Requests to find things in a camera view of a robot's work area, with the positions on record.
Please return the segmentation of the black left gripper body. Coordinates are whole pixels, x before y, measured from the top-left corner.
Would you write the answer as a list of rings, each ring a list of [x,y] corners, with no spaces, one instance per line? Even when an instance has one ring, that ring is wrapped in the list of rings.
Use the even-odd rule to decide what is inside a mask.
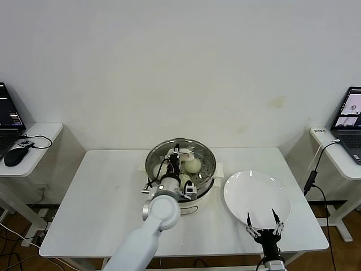
[[[168,160],[166,176],[172,178],[178,178],[181,174],[181,164],[179,159]]]

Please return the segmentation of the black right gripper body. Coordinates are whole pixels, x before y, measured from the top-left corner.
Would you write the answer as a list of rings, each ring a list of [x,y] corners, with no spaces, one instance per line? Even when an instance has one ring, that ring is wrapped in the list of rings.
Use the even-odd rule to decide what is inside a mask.
[[[264,254],[263,262],[283,260],[277,245],[280,239],[281,235],[275,232],[275,229],[257,230],[257,236],[254,240],[262,246]]]

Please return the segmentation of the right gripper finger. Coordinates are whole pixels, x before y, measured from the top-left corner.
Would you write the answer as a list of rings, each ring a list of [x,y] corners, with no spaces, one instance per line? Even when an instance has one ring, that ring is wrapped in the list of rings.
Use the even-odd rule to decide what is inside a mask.
[[[280,221],[280,218],[276,214],[274,209],[272,209],[272,214],[273,214],[275,222],[276,222],[276,226],[274,228],[273,235],[281,235],[283,228],[284,228],[284,223]]]
[[[247,218],[246,218],[246,231],[252,236],[252,237],[259,237],[260,233],[257,231],[256,228],[254,228],[252,226],[252,222],[250,219],[250,214],[249,212],[247,213]]]

